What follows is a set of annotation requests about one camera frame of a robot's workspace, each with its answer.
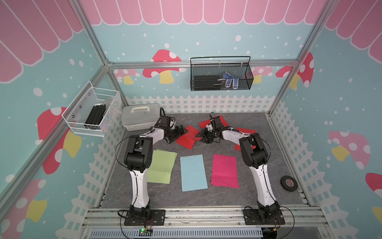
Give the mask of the blue paper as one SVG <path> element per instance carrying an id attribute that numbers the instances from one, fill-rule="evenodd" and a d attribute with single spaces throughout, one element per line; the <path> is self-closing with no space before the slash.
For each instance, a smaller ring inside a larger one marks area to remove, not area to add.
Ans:
<path id="1" fill-rule="evenodd" d="M 208 189 L 204 158 L 201 154 L 183 156 L 180 163 L 183 192 Z"/>

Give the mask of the large green paper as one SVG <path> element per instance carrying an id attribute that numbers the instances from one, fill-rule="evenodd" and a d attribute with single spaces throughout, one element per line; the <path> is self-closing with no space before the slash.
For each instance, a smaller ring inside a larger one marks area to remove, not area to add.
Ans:
<path id="1" fill-rule="evenodd" d="M 176 152 L 154 150 L 153 160 L 147 173 L 148 182 L 170 184 L 176 158 Z"/>

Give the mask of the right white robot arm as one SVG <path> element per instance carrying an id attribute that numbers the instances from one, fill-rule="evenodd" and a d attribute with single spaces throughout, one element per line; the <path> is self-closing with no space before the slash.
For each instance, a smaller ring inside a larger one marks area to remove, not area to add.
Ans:
<path id="1" fill-rule="evenodd" d="M 267 163 L 271 153 L 267 151 L 269 144 L 264 141 L 258 133 L 244 133 L 230 126 L 225 126 L 220 117 L 210 116 L 208 123 L 197 136 L 201 142 L 211 144 L 227 140 L 237 144 L 241 148 L 241 155 L 244 163 L 249 167 L 257 189 L 258 218 L 261 224 L 275 222 L 276 226 L 281 226 L 283 215 L 281 206 L 275 199 L 271 186 L 268 185 Z"/>

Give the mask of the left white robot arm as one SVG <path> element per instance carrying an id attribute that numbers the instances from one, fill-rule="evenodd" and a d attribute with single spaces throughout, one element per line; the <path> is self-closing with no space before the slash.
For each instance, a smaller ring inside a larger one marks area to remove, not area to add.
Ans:
<path id="1" fill-rule="evenodd" d="M 153 145 L 161 140 L 170 144 L 187 132 L 183 125 L 176 125 L 175 118 L 166 115 L 161 107 L 159 119 L 149 132 L 127 138 L 123 166 L 130 172 L 133 194 L 127 219 L 142 220 L 144 223 L 154 220 L 147 189 L 147 173 L 153 160 Z"/>

